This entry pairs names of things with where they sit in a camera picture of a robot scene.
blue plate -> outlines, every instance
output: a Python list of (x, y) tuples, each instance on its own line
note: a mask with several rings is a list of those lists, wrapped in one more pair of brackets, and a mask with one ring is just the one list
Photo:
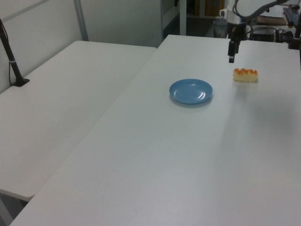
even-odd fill
[(198, 79), (176, 81), (169, 88), (169, 93), (178, 102), (194, 105), (207, 101), (212, 95), (212, 86)]

floor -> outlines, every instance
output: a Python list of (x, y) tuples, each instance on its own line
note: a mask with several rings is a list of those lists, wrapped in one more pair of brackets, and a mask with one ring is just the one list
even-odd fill
[(0, 194), (0, 226), (11, 224), (27, 202)]
[[(213, 37), (213, 19), (187, 18), (187, 35)], [(163, 37), (180, 34), (180, 17), (177, 16), (164, 30)], [(26, 202), (0, 194), (0, 226), (8, 226), (21, 212)]]

keyboard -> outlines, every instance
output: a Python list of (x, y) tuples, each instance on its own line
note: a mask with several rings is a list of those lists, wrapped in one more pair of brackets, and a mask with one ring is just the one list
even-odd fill
[(286, 17), (287, 22), (293, 21), (293, 26), (297, 28), (300, 13), (296, 9), (292, 8), (283, 8), (284, 15)]

white wall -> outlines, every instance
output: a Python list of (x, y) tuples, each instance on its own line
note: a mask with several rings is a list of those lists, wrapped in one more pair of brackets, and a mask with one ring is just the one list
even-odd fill
[(163, 29), (180, 13), (180, 1), (174, 6), (174, 0), (162, 0)]
[(82, 0), (89, 41), (158, 47), (161, 0)]
[[(23, 77), (72, 42), (81, 40), (73, 0), (49, 0), (9, 19), (4, 26)], [(7, 88), (8, 58), (0, 42), (0, 93)]]

white table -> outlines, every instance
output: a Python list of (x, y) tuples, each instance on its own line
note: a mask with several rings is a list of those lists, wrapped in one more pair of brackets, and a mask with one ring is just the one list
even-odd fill
[(0, 193), (30, 200), (155, 52), (77, 41), (0, 95)]
[[(299, 52), (243, 41), (229, 64), (228, 42), (168, 36), (12, 226), (298, 225)], [(174, 102), (184, 78), (212, 101)]]

